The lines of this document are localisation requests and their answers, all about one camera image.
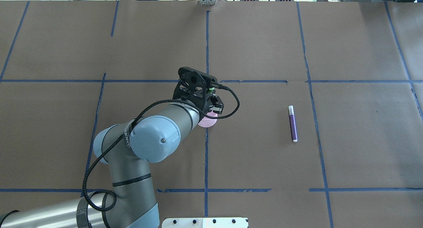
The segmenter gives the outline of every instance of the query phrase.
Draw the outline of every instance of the pink disc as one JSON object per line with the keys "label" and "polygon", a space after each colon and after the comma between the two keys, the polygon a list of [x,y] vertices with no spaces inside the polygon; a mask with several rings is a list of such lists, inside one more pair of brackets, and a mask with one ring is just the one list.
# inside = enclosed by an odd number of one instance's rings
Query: pink disc
{"label": "pink disc", "polygon": [[[207,115],[208,116],[211,116],[211,117],[216,117],[217,116],[217,114],[216,113],[214,113],[214,112],[209,112],[209,113],[207,113]],[[204,117],[199,123],[198,123],[198,125],[200,126],[200,127],[204,127],[204,128],[208,128],[208,127],[211,127],[211,126],[213,126],[215,123],[216,123],[216,121],[217,121],[217,119],[210,119],[210,118],[207,118],[207,117]]]}

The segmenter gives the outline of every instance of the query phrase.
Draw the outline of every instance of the white metal plate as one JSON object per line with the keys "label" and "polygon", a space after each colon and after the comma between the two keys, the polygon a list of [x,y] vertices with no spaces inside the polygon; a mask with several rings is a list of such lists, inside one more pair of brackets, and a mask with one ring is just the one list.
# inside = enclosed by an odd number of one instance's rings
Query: white metal plate
{"label": "white metal plate", "polygon": [[248,218],[167,218],[163,221],[162,228],[248,228]]}

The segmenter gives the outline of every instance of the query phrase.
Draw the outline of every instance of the purple marker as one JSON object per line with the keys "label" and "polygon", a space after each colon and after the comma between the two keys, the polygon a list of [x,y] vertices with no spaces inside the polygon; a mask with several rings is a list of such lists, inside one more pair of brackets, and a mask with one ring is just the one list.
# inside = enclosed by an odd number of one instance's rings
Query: purple marker
{"label": "purple marker", "polygon": [[289,124],[291,128],[291,138],[293,142],[297,142],[298,137],[296,136],[296,125],[295,125],[295,116],[293,114],[293,106],[289,106],[288,110],[289,110]]}

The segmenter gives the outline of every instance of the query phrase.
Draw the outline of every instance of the light blue joint cap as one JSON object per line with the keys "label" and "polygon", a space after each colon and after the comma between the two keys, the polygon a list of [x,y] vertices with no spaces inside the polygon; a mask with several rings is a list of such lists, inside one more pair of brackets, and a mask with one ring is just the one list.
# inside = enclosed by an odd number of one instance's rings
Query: light blue joint cap
{"label": "light blue joint cap", "polygon": [[181,131],[171,119],[155,115],[140,121],[130,135],[136,156],[157,163],[172,154],[181,142]]}
{"label": "light blue joint cap", "polygon": [[[106,136],[107,132],[109,132],[109,130],[112,129],[112,127],[115,127],[117,125],[119,125],[119,124],[113,125],[113,126],[107,128],[105,130],[102,130],[94,138],[93,150],[94,150],[94,154],[97,156],[97,158],[103,153],[103,151],[101,150],[101,147],[103,146],[103,140],[104,140],[104,137]],[[104,158],[100,159],[100,162],[108,164],[107,161]]]}
{"label": "light blue joint cap", "polygon": [[159,207],[156,204],[127,228],[157,228],[159,225]]}

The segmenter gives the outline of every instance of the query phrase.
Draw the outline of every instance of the robotic arm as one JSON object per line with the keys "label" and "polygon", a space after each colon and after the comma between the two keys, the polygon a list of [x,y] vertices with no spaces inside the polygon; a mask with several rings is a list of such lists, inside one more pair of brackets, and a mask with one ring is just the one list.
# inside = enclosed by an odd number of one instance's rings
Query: robotic arm
{"label": "robotic arm", "polygon": [[[234,92],[215,77],[189,67],[178,70],[179,82],[172,100],[147,107],[138,117],[101,131],[94,139],[98,157],[83,182],[84,196],[48,207],[0,216],[0,228],[156,228],[159,210],[149,163],[172,154],[208,112],[221,114],[224,104],[215,89]],[[157,114],[143,114],[160,103],[170,103]],[[86,181],[98,162],[109,164],[113,192],[87,194]]]}

